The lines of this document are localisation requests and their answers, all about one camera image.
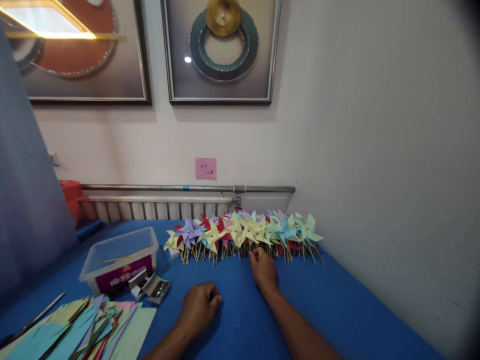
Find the hand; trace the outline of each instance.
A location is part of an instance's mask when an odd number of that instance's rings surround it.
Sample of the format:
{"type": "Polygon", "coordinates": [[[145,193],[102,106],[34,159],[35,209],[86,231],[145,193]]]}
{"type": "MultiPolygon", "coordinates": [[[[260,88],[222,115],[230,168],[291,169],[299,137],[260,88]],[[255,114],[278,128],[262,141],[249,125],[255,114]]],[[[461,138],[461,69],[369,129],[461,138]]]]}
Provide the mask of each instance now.
{"type": "Polygon", "coordinates": [[[208,329],[221,301],[222,296],[211,281],[195,285],[186,293],[177,326],[190,342],[208,329]]]}
{"type": "Polygon", "coordinates": [[[261,247],[248,253],[255,284],[262,294],[278,290],[277,268],[274,260],[261,247]]]}

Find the white wall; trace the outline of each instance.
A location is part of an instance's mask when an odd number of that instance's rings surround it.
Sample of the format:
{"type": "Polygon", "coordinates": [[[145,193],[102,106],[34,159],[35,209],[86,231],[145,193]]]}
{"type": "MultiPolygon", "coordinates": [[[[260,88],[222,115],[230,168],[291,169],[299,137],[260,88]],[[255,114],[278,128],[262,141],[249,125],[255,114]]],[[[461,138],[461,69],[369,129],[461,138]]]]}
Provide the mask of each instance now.
{"type": "Polygon", "coordinates": [[[459,358],[480,290],[480,59],[458,9],[284,0],[272,106],[172,108],[146,3],[153,108],[37,107],[59,176],[295,185],[289,209],[315,216],[328,251],[459,358]],[[217,181],[195,179],[197,156],[218,158],[217,181]]]}

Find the green ring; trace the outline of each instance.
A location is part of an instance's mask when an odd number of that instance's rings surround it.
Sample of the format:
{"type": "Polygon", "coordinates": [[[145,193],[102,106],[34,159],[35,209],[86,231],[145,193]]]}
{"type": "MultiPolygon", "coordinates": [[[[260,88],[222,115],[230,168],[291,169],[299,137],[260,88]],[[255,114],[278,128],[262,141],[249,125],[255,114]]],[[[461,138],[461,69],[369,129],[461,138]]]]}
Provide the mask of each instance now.
{"type": "Polygon", "coordinates": [[[205,39],[210,31],[205,20],[205,11],[197,16],[190,33],[190,54],[193,63],[203,75],[218,81],[231,81],[241,77],[252,67],[259,51],[259,32],[252,17],[243,9],[238,30],[243,37],[241,55],[231,64],[217,64],[205,49],[205,39]]]}

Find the framed picture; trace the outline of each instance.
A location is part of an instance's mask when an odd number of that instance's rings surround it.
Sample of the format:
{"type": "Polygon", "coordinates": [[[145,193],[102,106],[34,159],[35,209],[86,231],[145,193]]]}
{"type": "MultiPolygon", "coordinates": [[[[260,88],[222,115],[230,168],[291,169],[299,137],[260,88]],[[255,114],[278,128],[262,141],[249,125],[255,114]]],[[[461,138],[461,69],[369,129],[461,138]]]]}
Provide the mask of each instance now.
{"type": "Polygon", "coordinates": [[[170,103],[270,105],[281,0],[161,0],[170,103]]]}
{"type": "Polygon", "coordinates": [[[151,105],[141,0],[0,0],[32,103],[151,105]]]}

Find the blue cloth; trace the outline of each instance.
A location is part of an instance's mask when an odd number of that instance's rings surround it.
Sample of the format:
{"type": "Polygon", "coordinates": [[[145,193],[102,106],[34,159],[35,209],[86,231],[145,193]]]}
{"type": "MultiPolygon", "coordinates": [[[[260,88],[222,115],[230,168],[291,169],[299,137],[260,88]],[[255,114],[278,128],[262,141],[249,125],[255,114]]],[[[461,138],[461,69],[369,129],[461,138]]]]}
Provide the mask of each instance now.
{"type": "Polygon", "coordinates": [[[0,294],[77,244],[47,148],[0,26],[0,294]]]}
{"type": "MultiPolygon", "coordinates": [[[[160,250],[157,265],[171,290],[153,319],[140,358],[155,346],[176,322],[185,293],[195,284],[214,281],[223,304],[208,331],[185,354],[185,359],[288,359],[275,319],[255,287],[248,259],[238,256],[208,261],[167,259],[162,251],[167,230],[183,220],[121,221],[102,230],[21,287],[0,298],[0,338],[21,328],[57,295],[66,292],[62,303],[90,294],[78,276],[90,246],[95,242],[145,227],[155,230],[160,250]]],[[[441,359],[420,336],[383,305],[331,256],[322,255],[325,265],[312,258],[275,261],[279,287],[286,298],[310,321],[345,359],[441,359]]],[[[128,292],[116,300],[131,301],[128,292]]],[[[154,307],[144,301],[144,307],[154,307]]]]}
{"type": "Polygon", "coordinates": [[[78,242],[80,244],[84,243],[85,241],[90,239],[93,235],[102,231],[106,227],[107,227],[107,224],[104,223],[102,220],[87,220],[87,219],[79,220],[75,228],[78,242]]]}

